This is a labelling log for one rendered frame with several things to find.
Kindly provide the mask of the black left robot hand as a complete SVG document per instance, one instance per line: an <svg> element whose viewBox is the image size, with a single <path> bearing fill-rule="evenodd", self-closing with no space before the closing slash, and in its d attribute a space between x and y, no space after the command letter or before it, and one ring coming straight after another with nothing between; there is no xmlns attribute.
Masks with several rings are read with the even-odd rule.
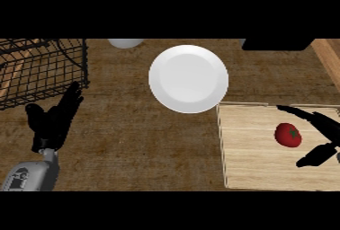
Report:
<svg viewBox="0 0 340 230"><path fill-rule="evenodd" d="M59 150L73 124L85 97L82 96L80 84L73 82L59 104L49 111L36 104L25 106L28 116L28 126L34 132L33 151L39 153L43 149Z"/></svg>

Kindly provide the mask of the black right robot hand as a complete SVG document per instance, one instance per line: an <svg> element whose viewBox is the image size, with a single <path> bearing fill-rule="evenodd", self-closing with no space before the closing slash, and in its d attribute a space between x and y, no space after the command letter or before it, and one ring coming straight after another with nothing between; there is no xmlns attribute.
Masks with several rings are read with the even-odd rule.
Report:
<svg viewBox="0 0 340 230"><path fill-rule="evenodd" d="M337 154L336 148L340 147L340 123L320 112L306 112L296 107L278 105L277 108L305 119L321 134L330 140L330 143L318 145L296 162L296 167L321 166L325 161Z"/></svg>

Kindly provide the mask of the red tomato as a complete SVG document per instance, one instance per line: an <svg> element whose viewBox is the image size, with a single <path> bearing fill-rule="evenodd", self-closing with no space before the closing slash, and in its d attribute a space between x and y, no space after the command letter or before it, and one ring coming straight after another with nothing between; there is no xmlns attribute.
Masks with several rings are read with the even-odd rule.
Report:
<svg viewBox="0 0 340 230"><path fill-rule="evenodd" d="M274 137L277 142L287 147L299 147L302 144L302 135L296 126L290 123L281 123L275 129Z"/></svg>

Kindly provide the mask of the white round bowl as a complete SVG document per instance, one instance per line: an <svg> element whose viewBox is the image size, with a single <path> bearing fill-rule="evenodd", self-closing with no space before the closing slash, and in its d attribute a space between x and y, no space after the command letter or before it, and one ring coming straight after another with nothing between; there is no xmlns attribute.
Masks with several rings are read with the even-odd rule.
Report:
<svg viewBox="0 0 340 230"><path fill-rule="evenodd" d="M130 49L144 42L144 39L110 39L110 44L119 49Z"/></svg>

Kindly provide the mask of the black appliance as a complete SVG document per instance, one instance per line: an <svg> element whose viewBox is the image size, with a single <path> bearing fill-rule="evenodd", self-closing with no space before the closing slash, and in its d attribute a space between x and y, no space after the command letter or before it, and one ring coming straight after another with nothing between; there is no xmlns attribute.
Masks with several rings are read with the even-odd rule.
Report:
<svg viewBox="0 0 340 230"><path fill-rule="evenodd" d="M243 50L300 51L305 50L314 39L243 39Z"/></svg>

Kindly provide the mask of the pale wooden board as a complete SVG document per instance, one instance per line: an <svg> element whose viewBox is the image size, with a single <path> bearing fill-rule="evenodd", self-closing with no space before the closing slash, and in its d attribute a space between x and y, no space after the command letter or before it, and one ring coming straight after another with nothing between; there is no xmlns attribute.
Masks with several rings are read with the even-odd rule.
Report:
<svg viewBox="0 0 340 230"><path fill-rule="evenodd" d="M340 39L315 39L311 46L340 91Z"/></svg>

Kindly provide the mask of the pale wooden tray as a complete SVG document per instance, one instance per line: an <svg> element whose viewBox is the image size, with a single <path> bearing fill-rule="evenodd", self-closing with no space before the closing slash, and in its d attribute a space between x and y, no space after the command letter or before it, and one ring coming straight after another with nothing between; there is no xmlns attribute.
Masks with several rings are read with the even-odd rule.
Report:
<svg viewBox="0 0 340 230"><path fill-rule="evenodd" d="M328 139L309 122L277 107L256 104L218 106L225 185L250 190L340 190L340 162L331 157L314 167L297 160ZM274 137L280 124L290 123L302 135L297 147Z"/></svg>

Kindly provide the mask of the white oval plate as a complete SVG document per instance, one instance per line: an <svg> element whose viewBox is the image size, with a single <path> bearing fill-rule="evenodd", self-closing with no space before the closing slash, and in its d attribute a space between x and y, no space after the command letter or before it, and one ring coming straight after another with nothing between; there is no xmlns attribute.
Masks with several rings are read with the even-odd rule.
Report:
<svg viewBox="0 0 340 230"><path fill-rule="evenodd" d="M229 89L229 73L219 56L195 45L172 47L153 61L150 87L155 99L172 111L209 111Z"/></svg>

